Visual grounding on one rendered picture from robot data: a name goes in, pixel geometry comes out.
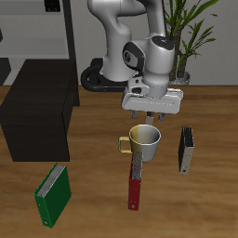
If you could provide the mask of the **black book with beige spine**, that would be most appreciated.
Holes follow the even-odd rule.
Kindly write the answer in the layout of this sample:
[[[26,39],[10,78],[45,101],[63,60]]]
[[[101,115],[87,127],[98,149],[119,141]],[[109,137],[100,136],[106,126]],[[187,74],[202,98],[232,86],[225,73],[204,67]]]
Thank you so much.
[[[178,147],[178,168],[181,175],[189,173],[193,149],[192,128],[183,126]]]

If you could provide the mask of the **black binders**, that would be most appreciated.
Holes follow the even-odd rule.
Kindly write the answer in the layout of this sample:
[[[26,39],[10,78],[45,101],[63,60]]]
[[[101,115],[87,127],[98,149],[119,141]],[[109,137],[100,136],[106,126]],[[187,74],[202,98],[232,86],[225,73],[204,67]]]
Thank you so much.
[[[44,0],[46,12],[60,12],[60,0]]]

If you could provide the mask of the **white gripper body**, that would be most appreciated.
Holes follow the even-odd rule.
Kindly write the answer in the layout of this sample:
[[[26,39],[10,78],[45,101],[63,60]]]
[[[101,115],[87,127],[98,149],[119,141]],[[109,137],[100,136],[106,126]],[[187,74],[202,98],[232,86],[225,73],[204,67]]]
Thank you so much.
[[[166,94],[160,99],[129,93],[126,89],[123,94],[121,106],[124,110],[130,111],[176,114],[179,112],[180,101],[182,99],[183,92],[175,88],[169,88]]]

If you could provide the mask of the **green pot plant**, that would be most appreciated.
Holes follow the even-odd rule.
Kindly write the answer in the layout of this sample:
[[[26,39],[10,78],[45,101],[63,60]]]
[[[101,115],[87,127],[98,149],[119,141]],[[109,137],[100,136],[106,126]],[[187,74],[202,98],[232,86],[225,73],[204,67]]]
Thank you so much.
[[[218,0],[207,0],[203,3],[202,0],[198,0],[188,8],[188,0],[165,0],[168,8],[165,13],[167,32],[175,45],[175,57],[169,75],[171,86],[187,85],[190,82],[190,75],[186,71],[188,58],[197,58],[199,47],[215,41],[211,36],[213,26],[202,31],[204,20],[194,20],[217,2]]]

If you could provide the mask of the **dark brown desk caddy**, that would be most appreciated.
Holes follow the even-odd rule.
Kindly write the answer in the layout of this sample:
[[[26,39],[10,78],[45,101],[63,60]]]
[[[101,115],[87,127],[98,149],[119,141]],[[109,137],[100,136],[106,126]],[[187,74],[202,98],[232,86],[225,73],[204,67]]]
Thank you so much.
[[[68,162],[67,133],[79,104],[73,59],[27,59],[0,106],[15,162]]]

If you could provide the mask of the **green book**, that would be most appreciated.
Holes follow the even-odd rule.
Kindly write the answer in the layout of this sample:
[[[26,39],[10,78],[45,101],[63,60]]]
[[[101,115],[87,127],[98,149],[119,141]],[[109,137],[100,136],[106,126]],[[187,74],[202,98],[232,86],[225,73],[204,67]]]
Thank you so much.
[[[33,195],[42,223],[52,228],[72,196],[67,166],[55,163]]]

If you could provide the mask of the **yellow and white mug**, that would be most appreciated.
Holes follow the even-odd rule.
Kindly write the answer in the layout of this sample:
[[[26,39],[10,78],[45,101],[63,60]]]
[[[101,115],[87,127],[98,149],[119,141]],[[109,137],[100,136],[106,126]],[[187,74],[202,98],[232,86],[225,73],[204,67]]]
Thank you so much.
[[[153,159],[161,139],[160,131],[151,125],[137,125],[129,130],[129,134],[118,139],[118,150],[122,153],[142,153],[142,162],[146,163]],[[129,149],[123,149],[121,142],[128,141]]]

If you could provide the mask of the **white shelf with dark frame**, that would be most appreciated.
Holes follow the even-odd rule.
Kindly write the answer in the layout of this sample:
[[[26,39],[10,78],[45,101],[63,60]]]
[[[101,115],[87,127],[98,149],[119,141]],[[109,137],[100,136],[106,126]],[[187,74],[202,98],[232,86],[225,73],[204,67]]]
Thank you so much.
[[[44,0],[0,0],[0,59],[9,60],[3,87],[14,85],[25,60],[76,63],[71,0],[46,12]]]

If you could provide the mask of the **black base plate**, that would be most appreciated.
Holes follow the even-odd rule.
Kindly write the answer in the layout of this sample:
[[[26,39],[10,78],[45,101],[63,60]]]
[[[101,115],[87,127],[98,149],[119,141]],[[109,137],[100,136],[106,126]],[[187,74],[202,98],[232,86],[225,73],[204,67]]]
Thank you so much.
[[[92,92],[123,92],[129,76],[142,76],[127,68],[122,59],[95,58],[81,74],[84,89]]]

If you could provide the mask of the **red book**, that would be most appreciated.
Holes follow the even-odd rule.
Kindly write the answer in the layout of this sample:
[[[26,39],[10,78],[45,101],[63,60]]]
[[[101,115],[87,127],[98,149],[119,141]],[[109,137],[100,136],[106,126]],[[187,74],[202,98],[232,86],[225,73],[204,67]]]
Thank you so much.
[[[133,151],[129,182],[128,182],[128,209],[139,210],[139,196],[142,174],[142,152]]]

